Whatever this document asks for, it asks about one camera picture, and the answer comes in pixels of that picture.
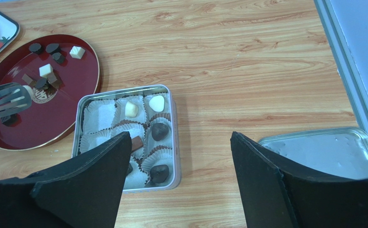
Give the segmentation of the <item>dark red round plate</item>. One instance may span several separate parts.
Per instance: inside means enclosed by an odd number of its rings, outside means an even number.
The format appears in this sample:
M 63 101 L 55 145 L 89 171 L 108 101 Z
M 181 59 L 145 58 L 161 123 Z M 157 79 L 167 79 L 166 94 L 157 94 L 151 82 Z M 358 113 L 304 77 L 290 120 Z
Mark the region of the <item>dark red round plate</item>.
M 26 43 L 0 62 L 0 85 L 10 82 L 24 85 L 24 75 L 38 80 L 39 68 L 46 64 L 53 67 L 62 85 L 51 95 L 35 92 L 31 107 L 18 113 L 13 125 L 6 126 L 0 120 L 0 149 L 3 150 L 31 150 L 67 136 L 74 130 L 79 100 L 101 88 L 99 60 L 86 41 L 72 35 L 55 34 L 37 38 L 35 43 L 43 46 L 58 43 L 64 62 L 58 64 L 47 52 L 31 53 L 30 44 Z M 85 49 L 82 59 L 70 56 L 73 46 Z

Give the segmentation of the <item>silver tin lid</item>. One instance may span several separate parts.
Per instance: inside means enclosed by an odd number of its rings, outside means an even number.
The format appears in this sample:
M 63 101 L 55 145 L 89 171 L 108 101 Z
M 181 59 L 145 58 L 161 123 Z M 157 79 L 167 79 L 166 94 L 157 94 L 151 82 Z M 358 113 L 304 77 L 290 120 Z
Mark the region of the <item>silver tin lid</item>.
M 368 134 L 329 128 L 262 138 L 263 147 L 309 168 L 349 179 L 368 178 Z

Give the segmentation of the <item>white heart chocolate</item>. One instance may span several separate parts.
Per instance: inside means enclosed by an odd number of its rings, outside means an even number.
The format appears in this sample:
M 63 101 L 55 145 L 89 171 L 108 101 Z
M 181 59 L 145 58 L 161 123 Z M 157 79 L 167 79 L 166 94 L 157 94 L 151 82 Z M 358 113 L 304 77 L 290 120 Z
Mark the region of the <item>white heart chocolate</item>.
M 152 97 L 149 100 L 149 107 L 155 112 L 163 112 L 165 107 L 165 99 L 161 95 Z

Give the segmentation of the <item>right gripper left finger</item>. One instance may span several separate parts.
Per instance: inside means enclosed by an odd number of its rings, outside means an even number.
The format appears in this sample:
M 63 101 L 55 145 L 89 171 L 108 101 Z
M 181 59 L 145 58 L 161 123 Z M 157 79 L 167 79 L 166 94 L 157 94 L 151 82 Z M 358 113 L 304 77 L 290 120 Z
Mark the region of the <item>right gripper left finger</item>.
M 0 180 L 0 228 L 112 228 L 132 140 L 123 132 L 25 178 Z

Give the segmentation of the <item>white triangular chocolate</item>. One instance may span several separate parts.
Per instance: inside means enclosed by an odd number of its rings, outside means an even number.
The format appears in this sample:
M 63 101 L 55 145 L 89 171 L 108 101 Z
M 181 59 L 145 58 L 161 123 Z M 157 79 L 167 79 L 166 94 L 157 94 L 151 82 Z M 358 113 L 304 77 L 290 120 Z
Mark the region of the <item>white triangular chocolate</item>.
M 138 112 L 139 107 L 136 104 L 127 101 L 124 111 L 125 117 L 135 118 L 138 115 Z

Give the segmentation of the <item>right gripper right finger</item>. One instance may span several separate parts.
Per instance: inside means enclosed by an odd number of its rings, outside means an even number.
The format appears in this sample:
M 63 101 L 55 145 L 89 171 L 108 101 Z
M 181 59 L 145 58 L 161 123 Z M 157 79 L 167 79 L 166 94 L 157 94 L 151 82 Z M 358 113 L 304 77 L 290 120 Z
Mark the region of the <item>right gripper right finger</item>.
M 242 133 L 230 142 L 249 228 L 368 228 L 368 179 L 306 167 Z

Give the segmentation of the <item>dark heart chocolate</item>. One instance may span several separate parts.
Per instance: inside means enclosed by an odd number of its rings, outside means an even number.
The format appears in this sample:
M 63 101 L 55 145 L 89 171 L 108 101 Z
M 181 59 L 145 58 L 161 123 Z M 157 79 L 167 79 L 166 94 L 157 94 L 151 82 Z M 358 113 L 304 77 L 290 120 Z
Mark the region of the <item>dark heart chocolate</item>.
M 164 123 L 155 123 L 151 127 L 151 135 L 155 141 L 163 140 L 169 133 L 169 127 Z
M 165 182 L 165 180 L 168 178 L 169 175 L 170 169 L 166 164 L 156 165 L 150 169 L 151 181 L 154 184 L 160 184 Z

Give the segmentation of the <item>brown rectangular chocolate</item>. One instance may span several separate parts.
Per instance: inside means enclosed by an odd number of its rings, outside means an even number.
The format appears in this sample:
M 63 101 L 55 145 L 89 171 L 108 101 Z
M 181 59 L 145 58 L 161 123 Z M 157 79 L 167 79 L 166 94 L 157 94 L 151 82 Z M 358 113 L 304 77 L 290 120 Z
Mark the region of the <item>brown rectangular chocolate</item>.
M 143 146 L 144 146 L 144 143 L 140 136 L 136 136 L 132 138 L 132 152 L 139 150 Z

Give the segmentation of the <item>pink square tin box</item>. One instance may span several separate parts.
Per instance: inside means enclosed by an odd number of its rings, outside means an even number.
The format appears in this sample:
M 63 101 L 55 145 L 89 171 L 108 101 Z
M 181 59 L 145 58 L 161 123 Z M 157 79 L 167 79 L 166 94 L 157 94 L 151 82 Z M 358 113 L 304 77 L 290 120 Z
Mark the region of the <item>pink square tin box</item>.
M 163 112 L 155 112 L 149 107 L 149 100 L 157 95 L 165 99 Z M 139 107 L 135 118 L 125 117 L 127 101 Z M 151 135 L 154 123 L 166 124 L 170 131 L 161 141 Z M 176 103 L 165 85 L 147 85 L 93 95 L 86 95 L 77 105 L 75 134 L 72 157 L 91 150 L 115 135 L 128 132 L 131 138 L 140 136 L 144 146 L 132 152 L 130 164 L 133 171 L 126 176 L 123 192 L 170 190 L 181 181 L 179 158 L 179 136 Z M 150 169 L 166 164 L 170 175 L 165 182 L 154 184 Z

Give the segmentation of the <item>metal tongs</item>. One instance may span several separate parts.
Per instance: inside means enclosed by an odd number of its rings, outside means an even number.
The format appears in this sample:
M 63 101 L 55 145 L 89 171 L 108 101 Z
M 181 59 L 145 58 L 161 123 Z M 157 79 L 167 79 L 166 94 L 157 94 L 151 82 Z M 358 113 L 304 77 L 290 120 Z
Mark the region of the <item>metal tongs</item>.
M 0 118 L 28 109 L 32 99 L 27 90 L 18 83 L 0 85 Z

